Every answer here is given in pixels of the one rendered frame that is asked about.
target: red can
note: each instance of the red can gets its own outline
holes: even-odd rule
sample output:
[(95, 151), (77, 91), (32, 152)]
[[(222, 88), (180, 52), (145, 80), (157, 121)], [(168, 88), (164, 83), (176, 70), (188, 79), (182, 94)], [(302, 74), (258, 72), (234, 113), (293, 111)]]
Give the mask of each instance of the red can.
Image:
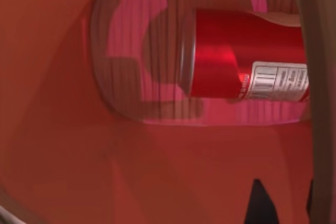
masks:
[(180, 87), (192, 97), (301, 102), (309, 81), (300, 26), (197, 9), (184, 21)]

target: nutrition label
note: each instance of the nutrition label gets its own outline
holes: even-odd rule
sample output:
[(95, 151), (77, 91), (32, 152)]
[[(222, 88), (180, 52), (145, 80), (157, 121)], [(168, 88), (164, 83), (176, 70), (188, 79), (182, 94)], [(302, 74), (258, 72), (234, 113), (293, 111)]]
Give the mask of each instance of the nutrition label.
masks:
[(306, 64), (256, 61), (245, 98), (297, 102), (308, 86)]

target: can rim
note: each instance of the can rim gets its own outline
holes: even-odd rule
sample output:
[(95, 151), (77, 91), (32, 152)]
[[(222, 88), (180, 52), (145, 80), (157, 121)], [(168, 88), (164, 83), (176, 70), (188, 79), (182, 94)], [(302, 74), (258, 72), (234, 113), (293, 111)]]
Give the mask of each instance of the can rim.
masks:
[(186, 95), (191, 93), (196, 52), (196, 10), (188, 12), (182, 24), (181, 65), (179, 86)]

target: red surface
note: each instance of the red surface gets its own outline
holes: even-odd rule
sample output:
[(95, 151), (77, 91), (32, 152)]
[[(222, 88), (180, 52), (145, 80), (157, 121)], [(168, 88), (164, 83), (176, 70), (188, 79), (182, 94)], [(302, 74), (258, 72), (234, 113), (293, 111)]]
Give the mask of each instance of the red surface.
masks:
[(308, 223), (310, 125), (164, 127), (111, 114), (83, 49), (89, 1), (0, 2), (1, 186), (51, 224), (242, 223), (257, 177), (281, 223)]
[(193, 96), (238, 99), (255, 61), (306, 63), (301, 28), (249, 13), (197, 10)]

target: ribbed surface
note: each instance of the ribbed surface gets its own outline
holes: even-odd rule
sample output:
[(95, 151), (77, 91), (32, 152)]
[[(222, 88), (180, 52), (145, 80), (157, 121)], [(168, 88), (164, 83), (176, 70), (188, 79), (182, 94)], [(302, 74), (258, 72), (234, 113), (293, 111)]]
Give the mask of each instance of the ribbed surface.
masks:
[(277, 124), (304, 104), (190, 99), (176, 85), (181, 20), (192, 7), (297, 13), (294, 0), (96, 0), (91, 20), (94, 75), (115, 110), (160, 124)]

